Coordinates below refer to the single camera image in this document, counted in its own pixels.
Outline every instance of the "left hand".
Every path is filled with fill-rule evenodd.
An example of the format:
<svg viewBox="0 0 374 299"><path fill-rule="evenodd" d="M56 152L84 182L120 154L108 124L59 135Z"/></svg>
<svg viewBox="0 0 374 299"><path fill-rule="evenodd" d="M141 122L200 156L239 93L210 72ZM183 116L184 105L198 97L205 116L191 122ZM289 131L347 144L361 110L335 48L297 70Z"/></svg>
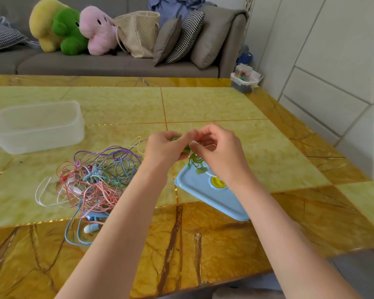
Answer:
<svg viewBox="0 0 374 299"><path fill-rule="evenodd" d="M144 153L142 167L151 168L162 173L167 173L176 161L186 159L189 155L183 149L198 137L197 130L191 130L180 137L176 131L162 131L152 134L148 138Z"/></svg>

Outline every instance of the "stuffed animal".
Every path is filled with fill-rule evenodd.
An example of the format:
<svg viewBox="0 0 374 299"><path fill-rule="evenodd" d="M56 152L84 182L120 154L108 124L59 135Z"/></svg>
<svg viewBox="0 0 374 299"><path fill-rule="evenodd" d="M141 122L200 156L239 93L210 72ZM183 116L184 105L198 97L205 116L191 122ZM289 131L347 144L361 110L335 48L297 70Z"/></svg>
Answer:
<svg viewBox="0 0 374 299"><path fill-rule="evenodd" d="M88 6L80 12L79 29L89 39L91 55L104 55L118 45L114 20L95 6Z"/></svg>
<svg viewBox="0 0 374 299"><path fill-rule="evenodd" d="M29 18L29 28L31 34L38 39L43 51L54 52L60 49L64 38L53 33L51 27L55 15L67 7L57 0L40 0L33 8Z"/></svg>
<svg viewBox="0 0 374 299"><path fill-rule="evenodd" d="M79 30L80 13L72 8L60 10L54 17L53 32L64 37L61 50L65 55L78 55L87 51L89 40Z"/></svg>

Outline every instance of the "blue plastic tray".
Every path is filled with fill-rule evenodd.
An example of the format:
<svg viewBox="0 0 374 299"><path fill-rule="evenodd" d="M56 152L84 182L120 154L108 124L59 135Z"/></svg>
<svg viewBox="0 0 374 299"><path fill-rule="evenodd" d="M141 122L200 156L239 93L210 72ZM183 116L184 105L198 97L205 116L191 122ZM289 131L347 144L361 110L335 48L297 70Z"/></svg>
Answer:
<svg viewBox="0 0 374 299"><path fill-rule="evenodd" d="M214 175L205 162L203 165ZM233 192L227 186L216 188L211 179L206 173L197 174L194 166L189 169L186 165L176 177L175 185L237 221L248 221L248 214Z"/></svg>

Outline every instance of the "beige tote bag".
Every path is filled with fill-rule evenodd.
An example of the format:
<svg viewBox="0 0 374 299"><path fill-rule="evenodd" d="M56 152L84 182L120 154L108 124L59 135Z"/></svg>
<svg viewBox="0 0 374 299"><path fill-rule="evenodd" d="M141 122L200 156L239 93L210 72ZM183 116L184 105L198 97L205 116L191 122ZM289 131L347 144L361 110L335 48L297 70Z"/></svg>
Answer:
<svg viewBox="0 0 374 299"><path fill-rule="evenodd" d="M153 58L159 21L160 14L153 11L136 11L116 17L114 23L120 48L135 58Z"/></svg>

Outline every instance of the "throw pillow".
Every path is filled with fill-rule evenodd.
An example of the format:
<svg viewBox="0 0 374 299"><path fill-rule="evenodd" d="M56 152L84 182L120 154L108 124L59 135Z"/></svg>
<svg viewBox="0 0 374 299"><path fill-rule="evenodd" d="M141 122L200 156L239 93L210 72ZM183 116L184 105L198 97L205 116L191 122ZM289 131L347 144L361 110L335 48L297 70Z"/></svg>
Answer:
<svg viewBox="0 0 374 299"><path fill-rule="evenodd" d="M154 66L161 63L176 46L181 32L181 16L167 21L158 33L154 46Z"/></svg>
<svg viewBox="0 0 374 299"><path fill-rule="evenodd" d="M229 33L235 16L244 14L245 10L233 10L211 5L204 5L200 10L205 12L204 25L191 51L190 60L198 68L208 68L216 59Z"/></svg>
<svg viewBox="0 0 374 299"><path fill-rule="evenodd" d="M6 27L0 23L0 49L26 42L28 38L18 30Z"/></svg>
<svg viewBox="0 0 374 299"><path fill-rule="evenodd" d="M193 11L184 18L181 24L180 38L176 47L165 59L165 64L176 63L190 52L204 24L204 16L203 11Z"/></svg>

